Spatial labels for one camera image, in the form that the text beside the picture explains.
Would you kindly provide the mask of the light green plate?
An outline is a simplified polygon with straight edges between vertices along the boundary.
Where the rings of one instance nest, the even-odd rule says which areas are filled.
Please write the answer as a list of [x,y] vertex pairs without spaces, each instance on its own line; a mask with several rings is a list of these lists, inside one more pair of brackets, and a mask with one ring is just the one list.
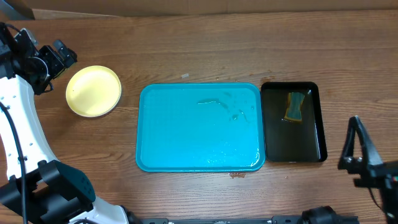
[[81,69],[68,82],[65,98],[76,114],[95,118],[109,113],[122,95],[119,77],[111,69],[93,65]]

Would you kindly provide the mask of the yellow green scrub sponge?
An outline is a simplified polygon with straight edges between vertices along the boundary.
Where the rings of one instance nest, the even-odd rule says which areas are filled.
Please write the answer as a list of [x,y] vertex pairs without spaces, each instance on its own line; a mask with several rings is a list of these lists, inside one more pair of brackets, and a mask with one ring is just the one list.
[[290,92],[287,96],[287,108],[284,120],[290,122],[302,122],[302,104],[305,95],[300,92]]

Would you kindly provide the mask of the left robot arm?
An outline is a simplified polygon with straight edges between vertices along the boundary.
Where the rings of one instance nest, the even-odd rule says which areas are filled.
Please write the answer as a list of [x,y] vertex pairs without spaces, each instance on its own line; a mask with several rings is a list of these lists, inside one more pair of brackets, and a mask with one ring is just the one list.
[[1,140],[8,178],[1,203],[24,223],[138,223],[125,207],[97,197],[82,171],[60,162],[41,127],[35,96],[52,91],[52,80],[76,61],[60,40],[37,49],[27,29],[1,24]]

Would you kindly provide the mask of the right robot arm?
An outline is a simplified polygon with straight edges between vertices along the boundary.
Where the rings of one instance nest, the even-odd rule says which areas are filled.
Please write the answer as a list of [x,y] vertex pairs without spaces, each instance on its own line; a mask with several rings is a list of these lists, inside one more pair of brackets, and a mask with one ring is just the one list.
[[372,189],[377,189],[387,223],[397,223],[397,162],[384,162],[359,116],[349,119],[345,144],[338,162],[339,170],[358,174],[354,186],[368,189],[376,202]]

